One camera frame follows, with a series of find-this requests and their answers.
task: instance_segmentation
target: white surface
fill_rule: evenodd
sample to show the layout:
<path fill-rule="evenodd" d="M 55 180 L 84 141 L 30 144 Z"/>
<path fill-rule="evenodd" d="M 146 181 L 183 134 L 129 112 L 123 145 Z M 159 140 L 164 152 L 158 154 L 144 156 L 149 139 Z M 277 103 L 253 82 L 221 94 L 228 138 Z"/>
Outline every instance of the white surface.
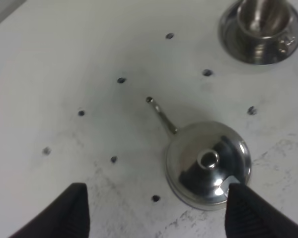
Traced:
<path fill-rule="evenodd" d="M 232 3 L 28 0 L 0 25 L 0 238 L 79 181 L 91 238 L 224 238 L 224 210 L 193 210 L 168 187 L 168 138 L 146 96 L 178 126 L 234 128 L 254 161 L 250 187 L 298 223 L 298 50 L 272 66 L 232 59 L 217 38 Z"/>
<path fill-rule="evenodd" d="M 24 2 L 25 0 L 0 0 L 0 23 Z"/>

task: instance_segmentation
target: screw hole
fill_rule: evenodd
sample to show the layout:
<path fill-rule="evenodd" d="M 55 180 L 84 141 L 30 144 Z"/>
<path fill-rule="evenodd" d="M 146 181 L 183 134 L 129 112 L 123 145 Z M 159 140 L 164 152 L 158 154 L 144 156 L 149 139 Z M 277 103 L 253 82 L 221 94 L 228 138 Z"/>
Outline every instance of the screw hole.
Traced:
<path fill-rule="evenodd" d="M 209 77 L 209 76 L 211 76 L 213 74 L 213 71 L 210 70 L 210 69 L 204 69 L 203 72 L 202 72 L 202 74 L 204 76 L 206 76 L 206 77 Z"/>
<path fill-rule="evenodd" d="M 49 155 L 51 152 L 52 152 L 52 150 L 51 150 L 49 147 L 45 147 L 45 148 L 42 150 L 42 154 L 43 154 L 43 155 Z"/>
<path fill-rule="evenodd" d="M 124 83 L 124 82 L 126 82 L 126 78 L 119 78 L 119 79 L 117 79 L 117 82 L 118 83 Z"/>
<path fill-rule="evenodd" d="M 117 159 L 118 159 L 117 156 L 113 156 L 110 158 L 110 161 L 114 164 L 116 163 Z"/>
<path fill-rule="evenodd" d="M 208 152 L 201 158 L 201 165 L 208 169 L 212 169 L 217 164 L 217 157 L 214 153 Z"/>
<path fill-rule="evenodd" d="M 172 39 L 174 37 L 174 34 L 173 33 L 168 33 L 166 36 L 165 36 L 165 38 L 166 39 Z"/>
<path fill-rule="evenodd" d="M 255 115 L 255 114 L 257 114 L 257 109 L 254 106 L 252 106 L 248 109 L 247 114 Z"/>
<path fill-rule="evenodd" d="M 160 196 L 154 195 L 154 196 L 152 196 L 151 199 L 152 199 L 153 202 L 158 202 L 160 200 Z"/>
<path fill-rule="evenodd" d="M 85 111 L 83 111 L 83 110 L 79 111 L 79 112 L 78 112 L 78 115 L 79 115 L 80 117 L 82 117 L 83 115 L 85 115 Z"/>

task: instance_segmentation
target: metal hole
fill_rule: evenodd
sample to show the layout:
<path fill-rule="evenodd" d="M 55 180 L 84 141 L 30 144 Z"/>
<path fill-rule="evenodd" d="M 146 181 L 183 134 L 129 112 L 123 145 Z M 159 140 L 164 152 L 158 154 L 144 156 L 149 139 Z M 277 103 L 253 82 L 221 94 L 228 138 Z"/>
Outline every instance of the metal hole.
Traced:
<path fill-rule="evenodd" d="M 78 112 L 78 115 L 79 115 L 80 117 L 82 117 L 83 115 L 85 115 L 85 111 L 83 111 L 83 110 L 79 111 L 79 112 Z"/>
<path fill-rule="evenodd" d="M 152 196 L 151 199 L 152 199 L 153 202 L 158 202 L 160 200 L 160 196 L 154 195 L 154 196 Z"/>
<path fill-rule="evenodd" d="M 51 152 L 52 152 L 52 150 L 51 150 L 49 147 L 45 147 L 45 148 L 42 150 L 42 154 L 43 154 L 43 155 L 49 155 Z"/>
<path fill-rule="evenodd" d="M 203 155 L 203 157 L 201 158 L 201 164 L 206 167 L 206 168 L 211 168 L 211 165 L 216 164 L 217 161 L 217 157 L 214 153 L 206 153 L 205 155 Z"/>
<path fill-rule="evenodd" d="M 119 79 L 117 79 L 117 82 L 118 83 L 124 83 L 124 82 L 126 82 L 126 78 L 119 78 Z"/>
<path fill-rule="evenodd" d="M 255 114 L 257 114 L 257 109 L 254 106 L 252 106 L 248 109 L 247 114 L 255 115 Z"/>
<path fill-rule="evenodd" d="M 110 158 L 110 161 L 114 164 L 116 163 L 117 159 L 118 159 L 117 156 L 113 156 Z"/>
<path fill-rule="evenodd" d="M 209 76 L 211 76 L 213 74 L 213 71 L 210 70 L 210 69 L 204 69 L 203 72 L 202 72 L 202 74 L 204 76 L 206 76 L 206 77 L 209 77 Z"/>
<path fill-rule="evenodd" d="M 168 33 L 165 38 L 166 39 L 172 39 L 174 37 L 174 34 L 173 33 Z"/>

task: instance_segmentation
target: round metal base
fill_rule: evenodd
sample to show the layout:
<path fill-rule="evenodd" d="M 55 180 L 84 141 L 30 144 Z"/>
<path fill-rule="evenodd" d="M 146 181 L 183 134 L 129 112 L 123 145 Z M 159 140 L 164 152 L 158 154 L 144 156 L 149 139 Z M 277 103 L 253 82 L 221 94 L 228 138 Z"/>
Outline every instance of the round metal base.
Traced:
<path fill-rule="evenodd" d="M 166 152 L 165 173 L 183 202 L 201 210 L 218 210 L 227 201 L 221 184 L 230 176 L 247 184 L 251 157 L 236 131 L 216 121 L 204 121 L 179 129 Z"/>
<path fill-rule="evenodd" d="M 250 64 L 273 64 L 287 59 L 298 47 L 298 13 L 291 6 L 292 22 L 286 29 L 296 41 L 286 52 L 280 50 L 280 40 L 258 44 L 246 38 L 238 27 L 236 15 L 240 1 L 231 6 L 220 21 L 219 38 L 225 50 L 235 59 Z"/>

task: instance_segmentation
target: stainless steel base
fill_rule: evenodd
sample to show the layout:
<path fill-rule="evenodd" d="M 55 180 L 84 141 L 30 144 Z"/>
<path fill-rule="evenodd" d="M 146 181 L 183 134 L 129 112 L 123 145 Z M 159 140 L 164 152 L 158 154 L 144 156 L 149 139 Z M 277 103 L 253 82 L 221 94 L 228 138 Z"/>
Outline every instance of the stainless steel base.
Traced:
<path fill-rule="evenodd" d="M 232 5 L 222 16 L 219 38 L 225 50 L 235 59 L 250 64 L 273 64 L 287 59 L 298 47 L 298 13 L 291 6 L 292 22 L 287 32 L 296 38 L 286 53 L 280 51 L 280 41 L 258 44 L 247 38 L 239 29 L 236 15 L 240 1 Z"/>

